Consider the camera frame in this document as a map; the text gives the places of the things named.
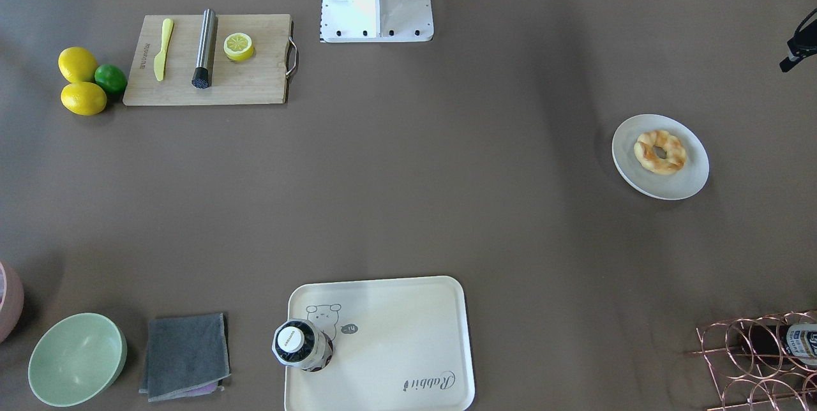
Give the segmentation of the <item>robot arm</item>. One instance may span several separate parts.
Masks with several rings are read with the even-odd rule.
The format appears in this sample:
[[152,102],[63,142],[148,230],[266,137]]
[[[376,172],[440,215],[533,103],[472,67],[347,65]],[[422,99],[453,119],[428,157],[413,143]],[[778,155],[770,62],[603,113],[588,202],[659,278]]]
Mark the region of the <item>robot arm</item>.
[[811,10],[795,28],[793,35],[786,42],[787,54],[780,61],[779,68],[782,73],[791,71],[803,59],[815,56],[816,54],[816,8]]

